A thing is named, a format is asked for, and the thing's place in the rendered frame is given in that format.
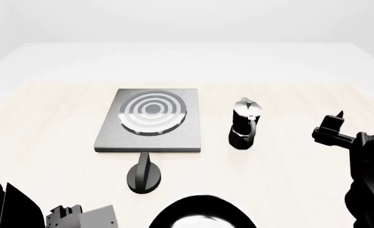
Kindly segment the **black moka pot silver lid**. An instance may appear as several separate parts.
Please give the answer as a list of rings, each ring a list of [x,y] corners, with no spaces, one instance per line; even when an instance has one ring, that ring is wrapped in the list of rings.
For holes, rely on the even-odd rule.
[[[235,149],[249,149],[253,146],[257,124],[262,108],[249,98],[241,98],[233,108],[233,124],[228,140]]]

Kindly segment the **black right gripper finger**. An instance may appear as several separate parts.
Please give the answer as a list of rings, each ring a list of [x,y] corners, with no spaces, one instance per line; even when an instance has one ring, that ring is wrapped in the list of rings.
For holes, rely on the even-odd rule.
[[[323,132],[339,133],[344,123],[344,112],[340,111],[337,115],[326,115],[320,125]]]

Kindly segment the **grey left wrist box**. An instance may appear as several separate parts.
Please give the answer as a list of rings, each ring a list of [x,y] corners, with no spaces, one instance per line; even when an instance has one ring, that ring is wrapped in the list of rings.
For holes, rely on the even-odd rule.
[[[119,228],[112,205],[79,215],[80,228]]]

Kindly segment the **round ringed stove burner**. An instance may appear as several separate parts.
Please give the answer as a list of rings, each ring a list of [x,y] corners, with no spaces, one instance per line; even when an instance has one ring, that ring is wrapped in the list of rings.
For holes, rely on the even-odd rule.
[[[142,136],[166,134],[178,128],[187,116],[184,100],[168,91],[139,92],[119,109],[119,122],[129,132]]]

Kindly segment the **grey square stove base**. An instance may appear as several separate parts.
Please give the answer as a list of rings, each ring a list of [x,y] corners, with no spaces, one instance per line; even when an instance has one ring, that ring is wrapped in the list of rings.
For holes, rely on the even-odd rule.
[[[145,91],[168,91],[180,96],[187,116],[176,129],[157,136],[129,132],[119,122],[120,106],[131,96]],[[97,152],[198,153],[201,150],[197,89],[118,89],[94,143]]]

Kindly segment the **black stove knob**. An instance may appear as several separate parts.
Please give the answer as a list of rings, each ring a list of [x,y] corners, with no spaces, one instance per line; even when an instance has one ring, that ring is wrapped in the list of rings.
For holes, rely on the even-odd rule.
[[[154,191],[161,182],[161,171],[152,163],[148,152],[141,152],[138,163],[127,173],[127,185],[137,194],[146,194]]]

